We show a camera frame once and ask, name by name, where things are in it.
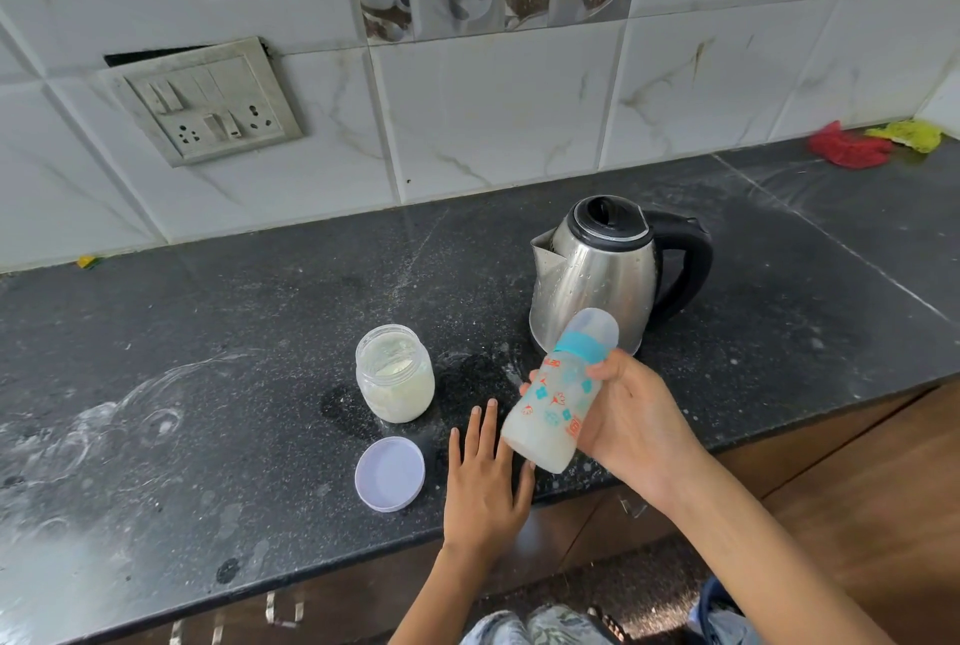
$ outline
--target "wall outlet plate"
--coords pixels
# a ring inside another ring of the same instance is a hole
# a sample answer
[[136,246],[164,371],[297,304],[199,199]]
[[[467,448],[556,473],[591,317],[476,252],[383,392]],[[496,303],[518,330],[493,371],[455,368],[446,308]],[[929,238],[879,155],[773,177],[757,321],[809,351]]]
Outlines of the wall outlet plate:
[[170,166],[304,135],[258,38],[108,68],[101,77]]

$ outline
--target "purple lid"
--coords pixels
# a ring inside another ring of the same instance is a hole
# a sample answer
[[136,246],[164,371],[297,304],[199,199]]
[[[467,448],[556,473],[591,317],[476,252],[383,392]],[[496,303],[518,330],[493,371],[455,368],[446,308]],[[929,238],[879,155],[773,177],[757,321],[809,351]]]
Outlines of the purple lid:
[[424,487],[424,454],[406,437],[384,437],[360,456],[353,484],[360,499],[381,513],[410,504]]

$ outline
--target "left hand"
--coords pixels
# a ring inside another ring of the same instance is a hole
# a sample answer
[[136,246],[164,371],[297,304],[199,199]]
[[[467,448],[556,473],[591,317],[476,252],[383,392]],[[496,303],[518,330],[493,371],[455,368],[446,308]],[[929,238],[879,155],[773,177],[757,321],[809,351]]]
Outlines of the left hand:
[[450,469],[443,509],[443,548],[476,564],[490,566],[510,548],[530,513],[534,494],[534,466],[523,465],[513,494],[510,473],[514,451],[497,438],[497,400],[473,408],[460,457],[460,431],[450,431]]

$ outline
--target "hand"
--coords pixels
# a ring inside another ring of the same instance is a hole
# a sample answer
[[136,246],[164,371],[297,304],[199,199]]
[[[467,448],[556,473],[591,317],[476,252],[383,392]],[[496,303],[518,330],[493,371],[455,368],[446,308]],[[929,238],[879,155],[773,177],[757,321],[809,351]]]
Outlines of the hand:
[[[537,372],[530,373],[531,381]],[[614,349],[586,373],[604,385],[586,414],[577,447],[665,510],[683,475],[706,451],[660,375],[626,352]]]
[[495,456],[496,438],[497,400],[486,403],[482,428],[480,408],[470,413],[462,460],[460,431],[450,431],[443,509],[443,548],[487,567],[510,548],[527,520],[534,495],[533,463],[524,463],[514,495],[510,483],[514,451],[501,437]]

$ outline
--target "kettle lid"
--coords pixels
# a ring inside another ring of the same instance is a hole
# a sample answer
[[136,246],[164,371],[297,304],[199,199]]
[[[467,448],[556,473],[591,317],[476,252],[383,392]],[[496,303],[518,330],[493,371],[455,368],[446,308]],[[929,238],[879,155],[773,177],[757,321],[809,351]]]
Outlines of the kettle lid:
[[637,250],[652,237],[641,206],[625,197],[594,195],[570,210],[566,224],[574,238],[599,250]]

